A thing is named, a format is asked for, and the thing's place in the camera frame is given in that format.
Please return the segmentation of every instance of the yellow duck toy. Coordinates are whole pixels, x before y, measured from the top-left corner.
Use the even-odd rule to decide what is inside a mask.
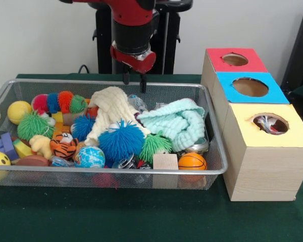
[[[49,145],[50,141],[49,138],[43,135],[35,135],[30,139],[29,144],[33,152],[36,152],[37,155],[41,155],[49,160],[53,155]]]

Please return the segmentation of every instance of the basket rim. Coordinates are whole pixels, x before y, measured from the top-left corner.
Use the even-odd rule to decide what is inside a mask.
[[[47,80],[47,79],[11,79],[6,81],[0,88],[0,99],[4,92],[11,88],[13,84],[18,82],[28,83],[64,83],[64,84],[103,84],[103,85],[118,85],[125,86],[123,82],[113,81],[83,81],[83,80]],[[130,82],[129,86],[139,86],[139,82]],[[78,168],[78,167],[42,167],[42,166],[4,166],[0,165],[0,170],[14,170],[14,171],[51,171],[51,172],[78,172],[78,173],[117,173],[117,174],[168,174],[168,175],[220,175],[223,174],[228,168],[228,162],[226,158],[225,149],[220,136],[217,120],[214,114],[214,109],[208,89],[201,84],[191,83],[153,83],[147,82],[147,86],[186,86],[196,87],[204,91],[207,105],[209,108],[210,120],[213,125],[214,135],[217,141],[220,158],[221,158],[221,169],[218,170],[139,170],[139,169],[112,169],[112,168]]]

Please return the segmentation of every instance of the white wall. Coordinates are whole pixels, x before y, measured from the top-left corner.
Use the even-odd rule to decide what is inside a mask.
[[[281,81],[303,0],[194,0],[181,13],[175,73],[200,74],[206,47],[253,47]],[[0,85],[18,73],[97,72],[95,11],[58,0],[0,1]]]

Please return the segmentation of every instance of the green spiky ball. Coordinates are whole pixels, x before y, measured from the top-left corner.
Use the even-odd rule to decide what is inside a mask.
[[[44,135],[52,139],[55,127],[48,121],[48,117],[40,117],[37,111],[25,114],[18,125],[18,137],[29,141],[35,135]]]
[[[85,98],[80,95],[74,95],[71,101],[70,112],[71,113],[79,113],[84,111],[87,103]]]
[[[167,151],[171,153],[172,151],[172,142],[171,140],[162,137],[162,133],[157,135],[147,135],[145,143],[142,147],[139,158],[148,164],[153,164],[153,156],[157,152]]]

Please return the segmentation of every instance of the yellow box lid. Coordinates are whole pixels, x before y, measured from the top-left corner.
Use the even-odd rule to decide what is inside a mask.
[[[231,103],[230,107],[248,147],[303,147],[303,121],[293,105]],[[281,117],[288,131],[272,135],[260,130],[253,120],[261,114]]]

